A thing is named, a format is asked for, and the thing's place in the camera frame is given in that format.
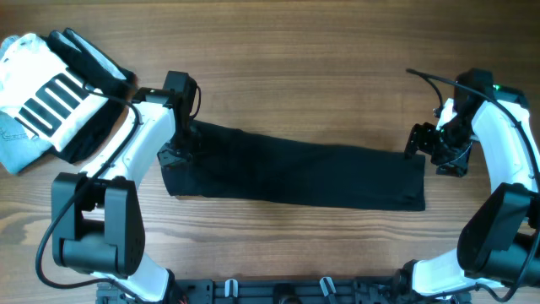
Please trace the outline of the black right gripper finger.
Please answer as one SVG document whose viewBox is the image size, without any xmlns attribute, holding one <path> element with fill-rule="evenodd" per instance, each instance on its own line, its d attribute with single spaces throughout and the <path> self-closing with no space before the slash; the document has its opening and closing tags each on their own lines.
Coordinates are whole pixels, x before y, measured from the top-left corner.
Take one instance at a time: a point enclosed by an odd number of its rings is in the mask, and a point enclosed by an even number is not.
<svg viewBox="0 0 540 304">
<path fill-rule="evenodd" d="M 420 130 L 421 130 L 420 124 L 415 124 L 411 129 L 411 132 L 408 136 L 408 141 L 406 143 L 405 150 L 404 150 L 404 156 L 406 159 L 413 158 L 416 155 L 417 151 L 419 150 L 417 137 L 418 137 L 418 131 Z"/>
<path fill-rule="evenodd" d="M 436 146 L 436 126 L 425 122 L 417 124 L 415 131 L 415 144 L 417 150 L 433 156 Z"/>
</svg>

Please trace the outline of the black polo shirt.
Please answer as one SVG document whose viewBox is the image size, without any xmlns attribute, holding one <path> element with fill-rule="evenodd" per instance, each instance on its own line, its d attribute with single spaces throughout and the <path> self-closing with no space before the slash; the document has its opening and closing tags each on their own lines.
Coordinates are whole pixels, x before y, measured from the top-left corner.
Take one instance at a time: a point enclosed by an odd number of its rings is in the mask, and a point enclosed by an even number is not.
<svg viewBox="0 0 540 304">
<path fill-rule="evenodd" d="M 351 209 L 423 211 L 425 158 L 310 144 L 194 122 L 191 159 L 162 168 L 171 196 Z"/>
</svg>

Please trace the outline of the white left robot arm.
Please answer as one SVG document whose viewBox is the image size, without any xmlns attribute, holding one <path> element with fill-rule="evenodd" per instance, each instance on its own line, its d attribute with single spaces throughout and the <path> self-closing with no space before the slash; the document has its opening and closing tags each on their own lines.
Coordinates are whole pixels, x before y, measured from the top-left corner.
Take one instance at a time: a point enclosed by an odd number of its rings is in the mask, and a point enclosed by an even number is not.
<svg viewBox="0 0 540 304">
<path fill-rule="evenodd" d="M 77 174 L 61 173 L 51 187 L 51 225 L 35 258 L 51 245 L 56 265 L 90 274 L 91 284 L 116 288 L 133 303 L 186 303 L 168 269 L 144 251 L 138 187 L 153 161 L 165 169 L 188 164 L 195 141 L 191 122 L 201 90 L 188 73 L 170 71 L 162 89 L 140 88 L 129 116 L 101 154 Z"/>
</svg>

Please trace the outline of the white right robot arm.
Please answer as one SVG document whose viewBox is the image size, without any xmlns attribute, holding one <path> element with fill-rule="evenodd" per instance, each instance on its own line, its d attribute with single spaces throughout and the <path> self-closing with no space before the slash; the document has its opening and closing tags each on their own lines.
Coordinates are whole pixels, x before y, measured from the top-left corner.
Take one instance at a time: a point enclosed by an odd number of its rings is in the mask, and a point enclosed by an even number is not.
<svg viewBox="0 0 540 304">
<path fill-rule="evenodd" d="M 449 300 L 486 290 L 507 302 L 521 287 L 539 286 L 539 150 L 529 105 L 517 89 L 497 85 L 491 72 L 472 68 L 449 83 L 454 95 L 434 111 L 438 122 L 416 124 L 404 154 L 430 155 L 441 175 L 464 176 L 473 142 L 488 167 L 491 194 L 468 221 L 456 248 L 412 261 L 395 293 L 411 302 Z"/>
</svg>

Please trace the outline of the folded black shirt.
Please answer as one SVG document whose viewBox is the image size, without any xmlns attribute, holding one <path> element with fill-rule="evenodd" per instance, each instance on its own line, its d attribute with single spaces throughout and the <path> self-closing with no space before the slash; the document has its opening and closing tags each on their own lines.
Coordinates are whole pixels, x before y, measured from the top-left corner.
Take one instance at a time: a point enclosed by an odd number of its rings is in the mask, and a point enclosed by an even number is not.
<svg viewBox="0 0 540 304">
<path fill-rule="evenodd" d="M 46 38 L 46 44 L 86 80 L 88 86 L 94 86 L 106 95 L 125 98 L 135 84 L 136 75 L 132 71 L 117 65 L 101 49 L 70 28 L 62 32 L 53 30 Z M 55 156 L 70 164 L 91 156 L 109 136 L 122 112 L 121 104 L 108 100 Z"/>
</svg>

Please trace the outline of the folded white striped shirt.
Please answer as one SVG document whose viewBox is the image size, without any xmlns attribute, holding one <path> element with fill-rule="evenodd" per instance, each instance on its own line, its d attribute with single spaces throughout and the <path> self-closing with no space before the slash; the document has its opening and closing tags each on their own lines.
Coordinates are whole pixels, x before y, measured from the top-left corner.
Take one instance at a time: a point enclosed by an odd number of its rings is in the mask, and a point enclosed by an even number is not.
<svg viewBox="0 0 540 304">
<path fill-rule="evenodd" d="M 84 90 L 83 80 L 33 33 L 19 37 L 1 58 L 1 111 L 58 152 L 106 104 L 100 93 Z"/>
</svg>

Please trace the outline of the folded grey shirt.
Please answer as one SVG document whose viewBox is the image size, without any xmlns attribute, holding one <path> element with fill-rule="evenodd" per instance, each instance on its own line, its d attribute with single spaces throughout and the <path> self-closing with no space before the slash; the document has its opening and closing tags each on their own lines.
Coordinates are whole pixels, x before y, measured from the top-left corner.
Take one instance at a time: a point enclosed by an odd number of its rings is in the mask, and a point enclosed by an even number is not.
<svg viewBox="0 0 540 304">
<path fill-rule="evenodd" d="M 1 164 L 12 175 L 39 159 L 51 144 L 39 137 L 29 138 L 23 126 L 1 112 Z"/>
</svg>

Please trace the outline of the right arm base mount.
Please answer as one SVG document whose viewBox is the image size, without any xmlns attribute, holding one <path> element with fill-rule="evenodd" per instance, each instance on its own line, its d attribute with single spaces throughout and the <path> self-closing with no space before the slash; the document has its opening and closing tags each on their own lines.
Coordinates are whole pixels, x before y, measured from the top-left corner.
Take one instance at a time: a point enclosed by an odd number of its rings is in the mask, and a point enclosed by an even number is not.
<svg viewBox="0 0 540 304">
<path fill-rule="evenodd" d="M 432 258 L 410 261 L 401 269 L 404 283 L 396 283 L 399 296 L 434 296 L 450 293 L 466 285 L 455 258 Z"/>
</svg>

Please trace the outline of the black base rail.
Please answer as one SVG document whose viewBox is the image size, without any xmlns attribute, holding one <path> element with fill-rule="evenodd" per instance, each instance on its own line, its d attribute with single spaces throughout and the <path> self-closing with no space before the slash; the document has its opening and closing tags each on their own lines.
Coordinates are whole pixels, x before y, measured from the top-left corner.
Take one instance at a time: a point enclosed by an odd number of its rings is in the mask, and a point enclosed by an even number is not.
<svg viewBox="0 0 540 304">
<path fill-rule="evenodd" d="M 177 280 L 163 303 L 193 304 L 383 304 L 450 303 L 471 304 L 468 292 L 441 299 L 422 297 L 407 289 L 404 282 L 395 285 L 390 277 L 357 277 L 351 280 Z"/>
</svg>

